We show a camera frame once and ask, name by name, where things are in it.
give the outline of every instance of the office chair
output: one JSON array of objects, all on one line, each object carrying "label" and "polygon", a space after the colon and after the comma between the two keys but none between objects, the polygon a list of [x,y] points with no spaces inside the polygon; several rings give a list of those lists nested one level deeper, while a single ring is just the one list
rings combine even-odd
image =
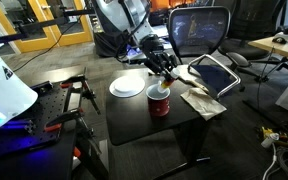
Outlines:
[{"label": "office chair", "polygon": [[236,62],[232,64],[232,70],[254,76],[256,80],[267,81],[267,75],[263,78],[246,68],[251,63],[268,63],[276,65],[271,72],[283,67],[288,69],[288,58],[259,60],[266,58],[270,52],[248,45],[249,41],[275,35],[279,25],[278,16],[285,3],[286,0],[237,0],[227,38],[218,48],[218,52]]},{"label": "office chair", "polygon": [[[189,63],[188,69],[194,68],[205,83],[219,92],[217,99],[240,83],[240,78],[235,73],[210,56],[225,38],[229,20],[230,13],[224,7],[179,8],[173,10],[169,17],[169,40],[175,55],[180,62],[182,57],[198,57]],[[199,65],[204,59],[209,59],[222,68]],[[228,74],[236,79],[232,84]]]}]

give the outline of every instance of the towel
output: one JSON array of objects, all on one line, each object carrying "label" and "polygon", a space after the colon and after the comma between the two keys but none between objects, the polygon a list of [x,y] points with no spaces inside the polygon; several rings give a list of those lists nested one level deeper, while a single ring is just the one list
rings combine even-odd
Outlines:
[{"label": "towel", "polygon": [[200,88],[190,88],[181,94],[181,97],[199,112],[206,121],[226,110],[223,105]]}]

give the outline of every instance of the door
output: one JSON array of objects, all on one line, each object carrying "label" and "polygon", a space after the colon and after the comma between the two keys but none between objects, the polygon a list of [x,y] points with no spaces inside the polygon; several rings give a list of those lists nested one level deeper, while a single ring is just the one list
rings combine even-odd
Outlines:
[{"label": "door", "polygon": [[[8,34],[20,33],[14,21],[21,20],[25,26],[63,17],[59,8],[65,4],[63,1],[72,2],[67,10],[83,9],[81,0],[0,0],[0,23]],[[92,41],[85,15],[69,17],[68,20],[66,24],[32,28],[26,31],[27,38],[14,43],[21,52],[29,52],[48,49],[54,44],[58,47]]]}]

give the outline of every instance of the white plate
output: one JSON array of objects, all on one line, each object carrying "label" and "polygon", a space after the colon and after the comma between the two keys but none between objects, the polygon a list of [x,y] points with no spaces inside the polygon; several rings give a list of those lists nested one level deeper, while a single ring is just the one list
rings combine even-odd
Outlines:
[{"label": "white plate", "polygon": [[138,76],[122,76],[110,85],[110,92],[117,97],[131,97],[140,93],[145,87],[145,81]]}]

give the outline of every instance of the red cup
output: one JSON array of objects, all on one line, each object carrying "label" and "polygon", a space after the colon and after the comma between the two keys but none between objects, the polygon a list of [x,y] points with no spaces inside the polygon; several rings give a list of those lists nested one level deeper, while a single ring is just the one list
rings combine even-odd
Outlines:
[{"label": "red cup", "polygon": [[167,88],[165,92],[160,93],[158,86],[159,84],[154,84],[146,89],[148,110],[152,116],[164,116],[170,110],[170,89]]}]

